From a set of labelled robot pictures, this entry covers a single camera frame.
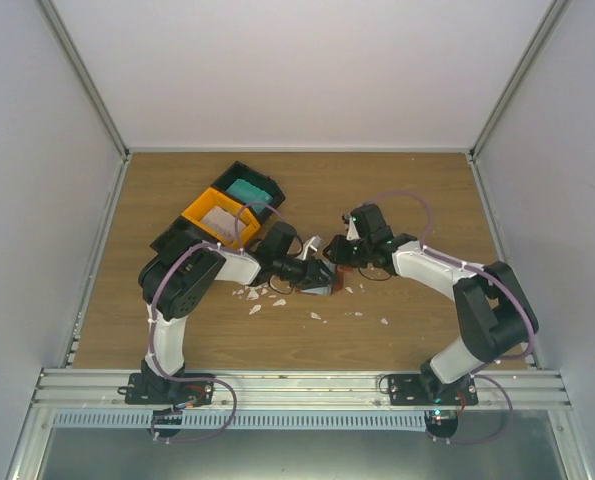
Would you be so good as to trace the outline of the brown leather card holder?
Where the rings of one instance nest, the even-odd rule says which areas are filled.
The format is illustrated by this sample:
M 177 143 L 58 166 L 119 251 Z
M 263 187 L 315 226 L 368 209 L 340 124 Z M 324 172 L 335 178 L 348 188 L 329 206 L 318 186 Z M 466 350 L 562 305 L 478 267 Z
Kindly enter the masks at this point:
M 342 291 L 347 286 L 346 277 L 352 272 L 352 269 L 339 266 L 337 264 L 329 262 L 328 260 L 324 260 L 323 263 L 329 270 L 331 270 L 336 275 L 335 282 L 329 285 L 312 287 L 308 289 L 296 288 L 295 291 L 298 294 L 331 296 Z

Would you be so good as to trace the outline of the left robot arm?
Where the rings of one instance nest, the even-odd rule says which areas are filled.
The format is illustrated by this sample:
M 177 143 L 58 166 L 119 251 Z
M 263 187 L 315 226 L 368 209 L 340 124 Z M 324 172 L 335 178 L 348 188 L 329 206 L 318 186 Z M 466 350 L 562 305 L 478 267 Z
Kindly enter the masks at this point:
M 138 277 L 149 314 L 144 359 L 145 371 L 153 374 L 149 393 L 162 404 L 182 395 L 186 321 L 214 282 L 253 287 L 278 279 L 299 290 L 332 286 L 335 269 L 316 256 L 321 243 L 317 236 L 303 242 L 281 221 L 244 248 L 210 242 L 194 226 L 170 227 L 152 245 L 157 255 Z

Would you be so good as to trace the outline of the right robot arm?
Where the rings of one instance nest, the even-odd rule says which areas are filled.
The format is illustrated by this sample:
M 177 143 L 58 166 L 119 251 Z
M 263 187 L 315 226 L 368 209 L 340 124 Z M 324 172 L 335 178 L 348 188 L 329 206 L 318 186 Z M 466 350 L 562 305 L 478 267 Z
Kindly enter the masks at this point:
M 524 345 L 532 353 L 538 321 L 506 263 L 469 263 L 439 252 L 409 235 L 394 235 L 381 209 L 364 204 L 344 218 L 347 230 L 324 249 L 324 256 L 351 268 L 372 266 L 421 283 L 454 303 L 459 336 L 420 367 L 420 393 L 428 403 L 451 398 L 456 383 Z

